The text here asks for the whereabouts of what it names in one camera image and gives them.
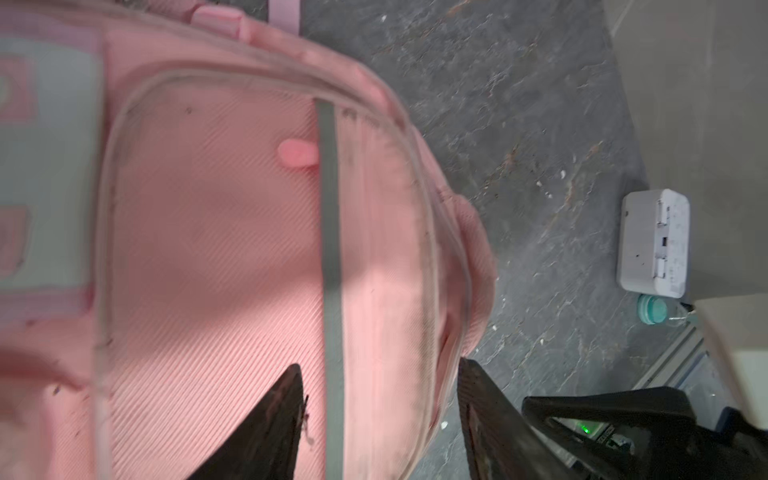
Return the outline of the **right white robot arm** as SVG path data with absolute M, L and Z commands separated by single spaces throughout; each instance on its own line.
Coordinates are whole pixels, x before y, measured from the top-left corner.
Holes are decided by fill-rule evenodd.
M 528 397 L 523 417 L 602 479 L 764 479 L 767 476 L 767 296 L 699 300 L 698 327 L 735 404 L 717 429 L 699 425 L 674 387 L 581 397 Z M 639 429 L 635 452 L 612 449 L 562 424 L 598 421 Z

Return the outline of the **pink school backpack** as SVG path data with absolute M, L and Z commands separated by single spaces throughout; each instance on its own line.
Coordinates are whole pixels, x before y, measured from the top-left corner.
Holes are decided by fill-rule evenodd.
M 3 478 L 192 479 L 291 364 L 292 479 L 423 457 L 493 255 L 399 98 L 299 19 L 2 3 Z

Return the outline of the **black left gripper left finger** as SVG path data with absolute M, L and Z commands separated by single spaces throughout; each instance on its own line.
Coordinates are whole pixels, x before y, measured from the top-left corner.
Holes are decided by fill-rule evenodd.
M 291 364 L 192 479 L 292 479 L 307 397 Z

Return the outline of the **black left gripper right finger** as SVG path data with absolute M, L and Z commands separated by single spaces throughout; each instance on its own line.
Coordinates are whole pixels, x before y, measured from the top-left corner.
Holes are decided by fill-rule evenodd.
M 472 479 L 574 479 L 480 364 L 462 358 L 457 397 Z

